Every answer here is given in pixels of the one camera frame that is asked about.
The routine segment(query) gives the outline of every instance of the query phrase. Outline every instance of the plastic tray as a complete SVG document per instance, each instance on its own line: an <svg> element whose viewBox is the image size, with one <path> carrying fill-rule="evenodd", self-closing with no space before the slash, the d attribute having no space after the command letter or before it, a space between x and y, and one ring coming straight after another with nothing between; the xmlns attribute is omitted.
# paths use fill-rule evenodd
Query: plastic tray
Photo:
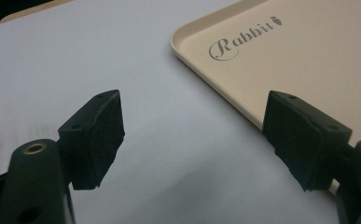
<svg viewBox="0 0 361 224"><path fill-rule="evenodd" d="M297 95L361 140L361 1L249 0L171 36L186 65L259 129L270 90Z"/></svg>

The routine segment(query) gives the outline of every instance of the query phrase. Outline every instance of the rabbit logo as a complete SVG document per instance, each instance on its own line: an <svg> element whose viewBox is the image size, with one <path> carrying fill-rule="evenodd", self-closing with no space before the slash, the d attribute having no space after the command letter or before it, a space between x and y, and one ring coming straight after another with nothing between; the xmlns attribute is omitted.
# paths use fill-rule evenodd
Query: rabbit logo
<svg viewBox="0 0 361 224"><path fill-rule="evenodd" d="M246 32L240 32L235 38L222 38L217 40L209 48L209 55L216 61L229 61L239 54L240 47L259 36L272 31L275 26L282 26L282 21L271 17L271 23L257 24L257 27L249 28Z"/></svg>

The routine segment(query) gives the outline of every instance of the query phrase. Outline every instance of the tray rim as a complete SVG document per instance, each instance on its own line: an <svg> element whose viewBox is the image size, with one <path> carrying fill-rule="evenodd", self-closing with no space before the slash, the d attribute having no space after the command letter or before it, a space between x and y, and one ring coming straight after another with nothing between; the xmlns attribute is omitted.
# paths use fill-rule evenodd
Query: tray rim
<svg viewBox="0 0 361 224"><path fill-rule="evenodd" d="M233 97L231 97L227 92L224 91L224 88L220 88L219 83L214 82L208 76L206 76L203 68L195 65L189 59L187 54L180 49L180 46L185 38L191 35L195 35L196 33L217 24L218 22L230 19L236 15L239 15L240 13L244 13L246 10L257 7L268 1L270 0L242 0L236 2L180 26L171 34L170 37L170 45L177 58L179 58L183 63L185 63L186 66L191 68L191 70L193 70L199 77L201 77L206 83L208 83L215 91L217 91L222 97L224 97L230 104L232 104L260 130L262 130L263 121L258 119L258 115L252 112L253 110L251 110L249 106L242 105L239 101L233 99Z"/></svg>

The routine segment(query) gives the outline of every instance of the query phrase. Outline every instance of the black plastic bracket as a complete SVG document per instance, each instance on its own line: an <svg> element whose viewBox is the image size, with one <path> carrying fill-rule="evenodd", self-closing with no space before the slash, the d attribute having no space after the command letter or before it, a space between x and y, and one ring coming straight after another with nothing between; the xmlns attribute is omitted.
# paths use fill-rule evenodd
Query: black plastic bracket
<svg viewBox="0 0 361 224"><path fill-rule="evenodd" d="M304 190L340 182L336 203L340 223L361 224L361 141L352 130L297 96L271 91L263 134Z"/></svg>
<svg viewBox="0 0 361 224"><path fill-rule="evenodd" d="M119 91L98 94L59 129L58 142L17 148L0 176L1 223L75 223L68 185L99 186L124 138Z"/></svg>

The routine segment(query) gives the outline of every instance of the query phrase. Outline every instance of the white surface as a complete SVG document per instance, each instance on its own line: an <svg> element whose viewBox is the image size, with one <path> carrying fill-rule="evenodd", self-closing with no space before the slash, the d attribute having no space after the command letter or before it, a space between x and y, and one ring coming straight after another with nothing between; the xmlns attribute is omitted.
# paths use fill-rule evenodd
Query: white surface
<svg viewBox="0 0 361 224"><path fill-rule="evenodd" d="M72 191L82 223L337 223L259 130L183 65L180 25L232 1L75 0L0 25L0 174L11 152L119 89L125 140L101 187Z"/></svg>

